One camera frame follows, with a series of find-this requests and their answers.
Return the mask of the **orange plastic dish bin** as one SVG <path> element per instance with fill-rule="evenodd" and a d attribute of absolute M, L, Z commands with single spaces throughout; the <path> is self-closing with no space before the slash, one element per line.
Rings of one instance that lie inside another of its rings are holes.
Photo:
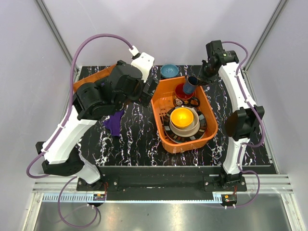
<path fill-rule="evenodd" d="M 200 100 L 201 103 L 198 110 L 200 110 L 206 118 L 207 127 L 205 134 L 201 139 L 187 143 L 175 143 L 166 135 L 163 130 L 164 116 L 170 109 L 175 107 L 173 104 L 173 94 L 175 88 L 177 85 L 184 82 L 185 77 L 160 80 L 151 99 L 152 110 L 163 148 L 167 152 L 173 154 L 202 148 L 210 139 L 214 138 L 218 131 L 218 124 L 207 96 L 202 87 L 197 87 L 194 95 Z"/>

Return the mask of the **dark blue small cup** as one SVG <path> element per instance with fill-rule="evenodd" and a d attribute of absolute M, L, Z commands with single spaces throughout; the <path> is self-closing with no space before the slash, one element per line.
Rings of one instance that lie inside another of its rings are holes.
<path fill-rule="evenodd" d="M 185 94 L 193 94 L 198 86 L 198 79 L 194 76 L 186 76 L 183 85 L 183 92 Z"/>

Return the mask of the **teal blue ceramic bowl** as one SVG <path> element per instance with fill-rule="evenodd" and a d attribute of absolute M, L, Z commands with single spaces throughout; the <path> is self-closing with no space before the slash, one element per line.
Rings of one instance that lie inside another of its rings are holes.
<path fill-rule="evenodd" d="M 166 64 L 161 67 L 160 73 L 163 79 L 174 78 L 178 76 L 179 68 L 174 64 Z"/>

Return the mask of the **black skull mug red inside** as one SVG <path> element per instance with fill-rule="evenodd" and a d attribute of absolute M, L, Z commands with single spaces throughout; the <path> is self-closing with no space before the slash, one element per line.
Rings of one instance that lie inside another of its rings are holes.
<path fill-rule="evenodd" d="M 191 106 L 191 107 L 199 107 L 200 100 L 194 97 L 193 93 L 186 94 L 183 91 L 184 84 L 179 84 L 176 86 L 174 94 L 173 94 L 173 104 L 175 106 Z"/>

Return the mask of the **yellow orange small bowl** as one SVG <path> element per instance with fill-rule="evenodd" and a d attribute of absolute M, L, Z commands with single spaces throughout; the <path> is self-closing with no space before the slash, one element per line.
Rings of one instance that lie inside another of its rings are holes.
<path fill-rule="evenodd" d="M 177 128 L 186 128 L 194 120 L 192 111 L 186 107 L 176 108 L 170 115 L 170 120 Z"/>

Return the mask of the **black striped cream plate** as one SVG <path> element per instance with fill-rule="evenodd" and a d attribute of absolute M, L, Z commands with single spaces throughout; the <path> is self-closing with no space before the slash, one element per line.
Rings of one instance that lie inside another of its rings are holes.
<path fill-rule="evenodd" d="M 193 134 L 192 136 L 189 136 L 189 137 L 182 137 L 182 136 L 179 136 L 179 135 L 176 135 L 171 129 L 170 129 L 170 115 L 171 113 L 176 109 L 176 108 L 179 108 L 178 107 L 174 107 L 172 109 L 170 109 L 164 116 L 164 119 L 163 119 L 163 130 L 164 132 L 166 133 L 166 135 L 175 143 L 187 143 L 187 142 L 190 142 L 190 141 L 195 141 L 195 140 L 199 140 L 203 137 L 203 135 L 205 134 L 205 130 L 206 130 L 206 127 L 207 127 L 207 122 L 206 122 L 206 118 L 204 116 L 204 114 L 196 109 L 196 108 L 193 108 L 193 107 L 190 107 L 190 106 L 187 106 L 193 110 L 196 111 L 196 113 L 198 114 L 198 117 L 199 117 L 199 122 L 200 122 L 200 127 L 199 129 L 197 130 L 197 132 L 195 134 Z"/>

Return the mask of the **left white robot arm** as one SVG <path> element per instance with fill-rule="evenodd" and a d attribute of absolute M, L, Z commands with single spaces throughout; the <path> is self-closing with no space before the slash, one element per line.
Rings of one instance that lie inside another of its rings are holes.
<path fill-rule="evenodd" d="M 38 142 L 45 152 L 43 172 L 48 175 L 83 179 L 91 189 L 103 187 L 98 168 L 76 151 L 84 133 L 104 116 L 114 115 L 129 103 L 147 107 L 158 82 L 149 78 L 154 59 L 142 54 L 130 64 L 118 61 L 111 73 L 99 80 L 83 83 L 73 94 L 70 116 L 48 141 Z"/>

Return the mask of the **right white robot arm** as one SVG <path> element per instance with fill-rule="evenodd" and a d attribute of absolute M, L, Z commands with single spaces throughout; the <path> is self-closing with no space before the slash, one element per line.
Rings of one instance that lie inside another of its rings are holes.
<path fill-rule="evenodd" d="M 231 100 L 232 114 L 225 122 L 225 130 L 229 137 L 226 159 L 214 184 L 222 190 L 231 191 L 243 182 L 242 163 L 251 135 L 256 128 L 264 129 L 262 117 L 265 110 L 258 106 L 251 97 L 240 72 L 242 62 L 235 51 L 223 48 L 223 41 L 214 40 L 206 44 L 207 59 L 202 61 L 202 67 L 197 76 L 198 84 L 212 84 L 220 77 Z"/>

